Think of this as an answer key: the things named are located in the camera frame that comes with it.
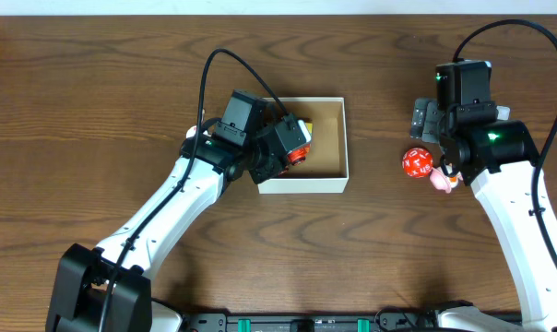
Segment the pig face rattle drum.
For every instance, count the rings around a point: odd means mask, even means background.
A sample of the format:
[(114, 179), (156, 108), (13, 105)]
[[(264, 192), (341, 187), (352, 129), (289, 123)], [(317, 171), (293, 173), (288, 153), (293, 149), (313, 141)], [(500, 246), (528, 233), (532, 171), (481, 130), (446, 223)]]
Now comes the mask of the pig face rattle drum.
[[(190, 138), (193, 137), (196, 134), (196, 125), (193, 125), (191, 128), (189, 128), (186, 132), (185, 138)], [(209, 132), (207, 130), (205, 130), (204, 134), (206, 136), (210, 136)]]

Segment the red ball with letters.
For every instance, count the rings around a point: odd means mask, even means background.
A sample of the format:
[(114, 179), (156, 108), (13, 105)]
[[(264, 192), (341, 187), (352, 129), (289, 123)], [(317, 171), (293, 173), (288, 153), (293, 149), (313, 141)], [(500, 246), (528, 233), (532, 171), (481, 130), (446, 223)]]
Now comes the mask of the red ball with letters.
[(425, 148), (411, 148), (402, 157), (402, 168), (411, 178), (429, 176), (433, 170), (433, 155)]

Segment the white cardboard box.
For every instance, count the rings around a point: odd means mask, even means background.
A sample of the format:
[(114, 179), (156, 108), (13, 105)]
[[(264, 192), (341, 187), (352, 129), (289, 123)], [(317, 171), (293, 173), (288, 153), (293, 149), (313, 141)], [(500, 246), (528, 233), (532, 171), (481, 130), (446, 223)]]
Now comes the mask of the white cardboard box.
[(287, 110), (312, 126), (306, 160), (257, 186), (262, 195), (341, 194), (349, 180), (347, 124), (342, 97), (282, 97)]

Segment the multicoloured puzzle cube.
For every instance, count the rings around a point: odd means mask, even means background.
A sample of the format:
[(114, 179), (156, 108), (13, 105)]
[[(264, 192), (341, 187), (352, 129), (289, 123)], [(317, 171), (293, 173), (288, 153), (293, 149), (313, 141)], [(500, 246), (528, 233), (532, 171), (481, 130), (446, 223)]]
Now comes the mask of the multicoloured puzzle cube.
[(307, 131), (308, 131), (309, 134), (311, 135), (311, 134), (313, 133), (313, 123), (310, 122), (310, 121), (307, 121), (307, 120), (304, 120), (303, 122), (304, 122), (304, 124), (305, 124), (305, 126), (306, 126), (306, 128), (307, 128)]

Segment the red toy truck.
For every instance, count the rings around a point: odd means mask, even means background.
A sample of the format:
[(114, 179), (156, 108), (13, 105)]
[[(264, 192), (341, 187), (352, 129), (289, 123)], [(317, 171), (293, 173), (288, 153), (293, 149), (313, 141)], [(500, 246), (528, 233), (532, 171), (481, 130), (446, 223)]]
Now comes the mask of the red toy truck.
[(305, 162), (307, 154), (310, 152), (310, 145), (306, 144), (300, 148), (296, 148), (287, 154), (287, 160), (290, 165), (296, 166)]

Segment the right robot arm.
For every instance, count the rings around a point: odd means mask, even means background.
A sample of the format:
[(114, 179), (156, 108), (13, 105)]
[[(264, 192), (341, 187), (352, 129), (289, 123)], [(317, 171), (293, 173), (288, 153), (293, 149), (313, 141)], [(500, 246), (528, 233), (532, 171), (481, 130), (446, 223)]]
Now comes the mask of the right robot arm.
[(492, 66), (435, 68), (437, 96), (415, 101), (410, 135), (440, 147), (441, 171), (480, 202), (509, 266), (526, 331), (557, 331), (557, 219), (524, 123), (492, 100)]

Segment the pink pig toy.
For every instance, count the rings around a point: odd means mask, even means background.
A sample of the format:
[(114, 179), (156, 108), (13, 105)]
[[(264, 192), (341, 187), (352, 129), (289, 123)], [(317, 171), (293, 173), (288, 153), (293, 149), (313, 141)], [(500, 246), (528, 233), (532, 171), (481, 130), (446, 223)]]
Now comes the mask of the pink pig toy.
[(461, 173), (458, 173), (453, 177), (446, 176), (441, 167), (433, 169), (429, 179), (436, 190), (444, 191), (447, 194), (450, 194), (455, 188), (457, 188), (463, 180)]

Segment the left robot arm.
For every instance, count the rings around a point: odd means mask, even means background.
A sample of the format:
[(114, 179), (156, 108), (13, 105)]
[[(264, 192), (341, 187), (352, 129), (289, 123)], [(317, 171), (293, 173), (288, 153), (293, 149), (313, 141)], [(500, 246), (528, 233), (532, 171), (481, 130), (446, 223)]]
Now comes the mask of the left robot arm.
[(74, 243), (59, 261), (48, 331), (178, 331), (184, 318), (153, 299), (151, 284), (195, 219), (248, 172), (255, 184), (303, 161), (307, 123), (277, 116), (280, 100), (235, 90), (220, 118), (196, 125), (171, 173), (141, 207), (94, 248)]

